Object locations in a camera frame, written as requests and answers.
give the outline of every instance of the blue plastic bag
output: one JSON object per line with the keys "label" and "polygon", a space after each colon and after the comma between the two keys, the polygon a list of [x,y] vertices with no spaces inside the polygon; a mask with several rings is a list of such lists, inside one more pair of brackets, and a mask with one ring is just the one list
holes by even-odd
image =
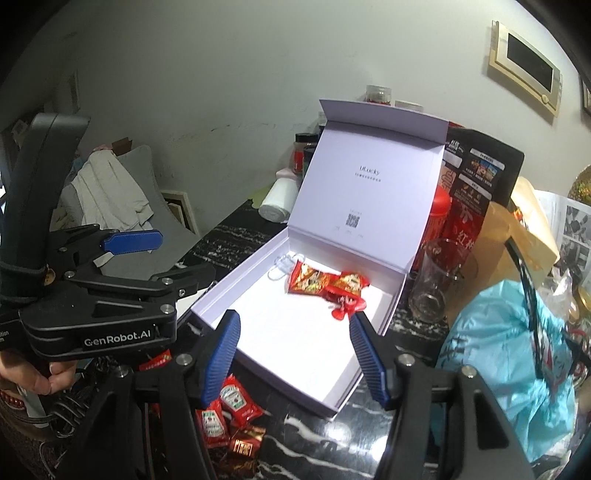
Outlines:
{"label": "blue plastic bag", "polygon": [[539,296],[537,310],[545,332],[541,341],[545,370],[550,374],[545,379],[535,374],[523,287],[511,280],[484,290],[462,310],[437,361],[446,370],[472,365],[479,371],[530,462],[572,432],[575,410],[572,375],[568,375],[573,360],[563,339],[564,322]]}

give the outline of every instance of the wall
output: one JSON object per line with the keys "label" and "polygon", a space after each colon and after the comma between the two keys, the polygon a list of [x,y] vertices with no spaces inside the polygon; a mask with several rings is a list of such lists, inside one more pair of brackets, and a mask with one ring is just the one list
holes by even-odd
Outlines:
{"label": "wall", "polygon": [[102,0],[71,0],[35,35],[0,86],[0,130],[53,94],[60,73]]}
{"label": "wall", "polygon": [[[159,184],[189,194],[203,232],[273,180],[318,98],[358,98],[368,83],[523,150],[539,189],[566,194],[589,163],[577,72],[515,0],[107,4],[64,71],[78,69],[92,117],[82,146],[124,136],[152,146]],[[553,122],[486,74],[492,20],[563,72]]]}

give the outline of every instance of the finger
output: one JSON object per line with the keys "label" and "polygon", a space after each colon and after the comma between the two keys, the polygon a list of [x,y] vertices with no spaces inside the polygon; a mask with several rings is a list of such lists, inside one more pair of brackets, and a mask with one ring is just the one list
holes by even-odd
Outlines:
{"label": "finger", "polygon": [[76,380],[76,369],[69,369],[58,375],[52,375],[49,377],[49,383],[51,385],[51,393],[61,392],[70,388]]}
{"label": "finger", "polygon": [[76,360],[72,360],[70,362],[51,362],[49,364],[49,371],[52,375],[59,375],[66,370],[70,370],[72,368],[76,368]]}
{"label": "finger", "polygon": [[0,352],[0,377],[37,395],[49,395],[51,384],[34,366],[13,352]]}

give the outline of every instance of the box lid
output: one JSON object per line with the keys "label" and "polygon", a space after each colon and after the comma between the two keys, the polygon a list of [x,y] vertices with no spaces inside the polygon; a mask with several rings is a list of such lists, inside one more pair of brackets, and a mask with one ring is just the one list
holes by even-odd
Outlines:
{"label": "box lid", "polygon": [[288,225],[408,272],[441,169],[448,121],[321,100],[328,120]]}

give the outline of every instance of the blue gripper pad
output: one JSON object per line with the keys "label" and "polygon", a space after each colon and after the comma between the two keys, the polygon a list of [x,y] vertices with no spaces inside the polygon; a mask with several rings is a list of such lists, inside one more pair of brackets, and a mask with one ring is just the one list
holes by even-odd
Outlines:
{"label": "blue gripper pad", "polygon": [[240,340],[240,315],[236,310],[226,310],[214,334],[217,345],[205,368],[201,401],[208,406],[218,398],[223,381],[228,376],[230,365],[234,360],[236,346]]}
{"label": "blue gripper pad", "polygon": [[[367,332],[366,328],[371,328],[372,332]],[[372,398],[378,402],[382,408],[390,401],[390,395],[386,388],[386,369],[379,359],[378,353],[370,340],[370,335],[376,340],[378,335],[364,313],[355,313],[349,321],[349,337],[357,355],[357,360],[365,376],[365,381],[369,387]]]}
{"label": "blue gripper pad", "polygon": [[156,250],[162,246],[162,242],[162,234],[157,230],[121,232],[114,233],[107,240],[104,240],[101,248],[113,255],[121,255]]}

